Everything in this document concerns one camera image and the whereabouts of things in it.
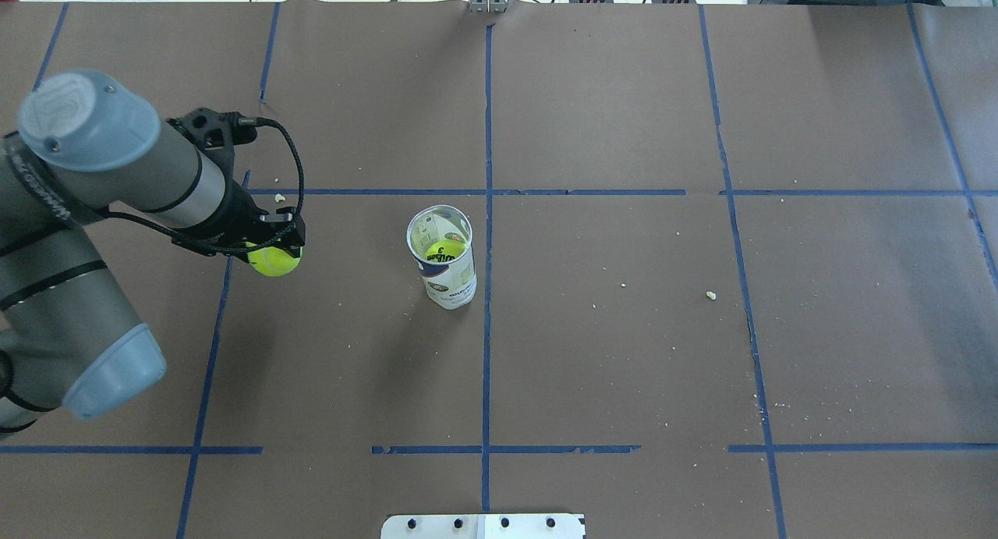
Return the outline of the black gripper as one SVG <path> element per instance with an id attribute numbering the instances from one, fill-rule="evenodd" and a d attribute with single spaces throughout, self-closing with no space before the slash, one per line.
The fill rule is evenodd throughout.
<path id="1" fill-rule="evenodd" d="M 272 213 L 257 208 L 256 213 L 236 219 L 234 233 L 234 247 L 263 246 L 274 238 L 264 250 L 284 251 L 295 259 L 302 258 L 306 245 L 306 223 L 293 207 L 281 207 Z"/>

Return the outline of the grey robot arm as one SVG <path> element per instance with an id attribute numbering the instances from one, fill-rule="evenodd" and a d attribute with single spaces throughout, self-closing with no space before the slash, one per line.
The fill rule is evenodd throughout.
<path id="1" fill-rule="evenodd" d="M 274 249 L 297 261 L 303 199 L 264 211 L 234 177 L 235 148 L 277 120 L 197 108 L 163 119 L 95 69 L 44 78 L 2 138 L 2 438 L 64 409 L 102 416 L 157 384 L 167 362 L 86 228 L 134 222 L 203 256 Z"/>

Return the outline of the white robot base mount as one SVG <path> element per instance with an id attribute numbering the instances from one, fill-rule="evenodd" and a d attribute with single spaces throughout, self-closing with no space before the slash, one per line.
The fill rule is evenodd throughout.
<path id="1" fill-rule="evenodd" d="M 582 514 L 470 513 L 389 516 L 381 538 L 586 538 Z"/>

